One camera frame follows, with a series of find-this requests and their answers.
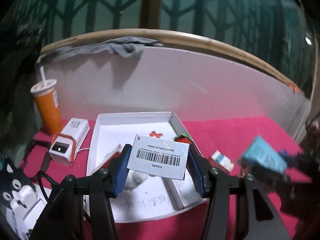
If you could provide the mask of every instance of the red flower sticker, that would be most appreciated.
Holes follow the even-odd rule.
[[[161,136],[163,136],[162,133],[156,133],[155,131],[152,131],[151,133],[149,133],[150,137],[156,137],[156,138],[160,138]]]

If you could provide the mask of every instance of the cat figurine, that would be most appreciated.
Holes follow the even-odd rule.
[[[39,197],[31,180],[12,160],[0,154],[0,203],[24,219]]]

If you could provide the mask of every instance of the barcode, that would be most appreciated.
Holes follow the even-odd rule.
[[[142,150],[138,150],[137,158],[173,166],[179,166],[180,164],[180,157],[168,156]]]

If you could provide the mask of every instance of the white power bank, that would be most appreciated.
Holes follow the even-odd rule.
[[[61,131],[62,136],[58,135],[51,145],[49,150],[51,158],[58,163],[72,166],[89,129],[88,120],[71,118]],[[72,150],[74,142],[71,138],[73,138],[76,143],[74,151]]]

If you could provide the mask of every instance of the pink tablecloth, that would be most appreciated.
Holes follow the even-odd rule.
[[[254,117],[244,119],[231,119],[219,121],[184,122],[183,123],[198,145],[203,156],[209,158],[215,150],[219,150],[228,156],[232,161],[240,157],[250,145],[255,136],[263,137],[274,149],[286,149],[289,153],[295,154],[302,151],[292,138],[274,121],[268,117]],[[91,130],[86,137],[83,148],[90,146],[94,122],[90,122]],[[43,132],[38,132],[35,139],[51,141],[51,137]],[[27,176],[33,176],[40,169],[46,150],[36,146],[28,158],[28,165],[25,168]],[[51,161],[47,173],[57,182],[61,182],[68,174],[77,178],[85,176],[88,159],[88,151],[81,152],[77,156],[73,167],[67,167]],[[236,165],[232,175],[238,173],[240,168]],[[308,180],[306,176],[296,170],[288,171],[293,179]],[[276,209],[280,209],[280,198],[274,194],[269,197]],[[200,236],[204,222],[207,204],[201,204],[190,211],[180,215],[141,223],[117,224],[120,239],[131,240],[195,240]],[[227,239],[233,238],[235,223],[235,198],[230,198],[229,224]],[[297,219],[280,213],[284,224],[292,237],[295,234]],[[92,239],[90,230],[86,230],[86,239]]]

